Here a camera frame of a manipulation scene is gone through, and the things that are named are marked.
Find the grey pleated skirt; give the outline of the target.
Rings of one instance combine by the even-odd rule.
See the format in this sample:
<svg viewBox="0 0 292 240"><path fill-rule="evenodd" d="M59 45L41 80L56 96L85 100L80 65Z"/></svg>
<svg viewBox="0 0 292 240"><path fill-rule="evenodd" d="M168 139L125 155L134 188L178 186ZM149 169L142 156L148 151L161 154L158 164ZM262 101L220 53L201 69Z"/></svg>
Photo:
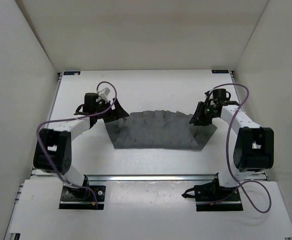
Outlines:
<svg viewBox="0 0 292 240"><path fill-rule="evenodd" d="M192 117L179 111L146 110L105 126L115 149L201 151L217 127L194 126L189 123Z"/></svg>

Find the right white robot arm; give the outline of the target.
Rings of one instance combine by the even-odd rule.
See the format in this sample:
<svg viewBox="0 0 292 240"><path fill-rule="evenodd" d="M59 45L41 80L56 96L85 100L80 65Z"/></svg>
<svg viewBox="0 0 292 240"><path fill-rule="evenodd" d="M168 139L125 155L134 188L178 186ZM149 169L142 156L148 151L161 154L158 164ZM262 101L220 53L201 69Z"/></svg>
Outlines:
<svg viewBox="0 0 292 240"><path fill-rule="evenodd" d="M232 194L239 183L256 172L273 166L274 132L251 120L236 101L200 101L190 124L208 126L213 118L228 123L228 133L237 136L232 156L227 156L227 169L217 173L212 182L195 187L202 202L219 201Z"/></svg>

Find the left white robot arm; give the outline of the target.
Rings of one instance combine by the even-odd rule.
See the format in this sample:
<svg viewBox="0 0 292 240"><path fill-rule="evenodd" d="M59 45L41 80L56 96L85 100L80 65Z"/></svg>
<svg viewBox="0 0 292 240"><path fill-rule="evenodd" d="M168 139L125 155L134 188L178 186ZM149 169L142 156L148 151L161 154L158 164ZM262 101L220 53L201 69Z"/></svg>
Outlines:
<svg viewBox="0 0 292 240"><path fill-rule="evenodd" d="M72 189L79 199L90 194L90 186L85 175L72 165L72 141L90 130L99 119L105 123L127 118L129 114L121 107L118 100L113 103L100 97L84 100L77 107L75 118L62 123L53 129L43 128L34 154L35 168L59 177L66 186Z"/></svg>

